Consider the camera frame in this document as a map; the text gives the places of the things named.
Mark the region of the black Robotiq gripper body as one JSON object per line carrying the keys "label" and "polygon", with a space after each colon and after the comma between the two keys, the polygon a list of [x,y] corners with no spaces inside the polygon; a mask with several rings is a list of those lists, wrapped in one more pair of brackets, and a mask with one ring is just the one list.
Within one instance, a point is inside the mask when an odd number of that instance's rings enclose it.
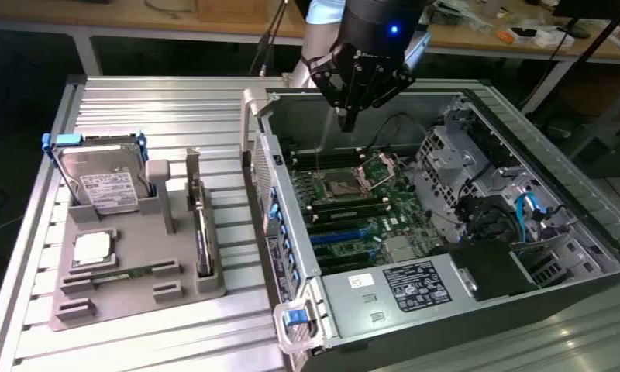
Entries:
{"label": "black Robotiq gripper body", "polygon": [[427,3],[421,0],[347,1],[338,45],[370,55],[402,57]]}

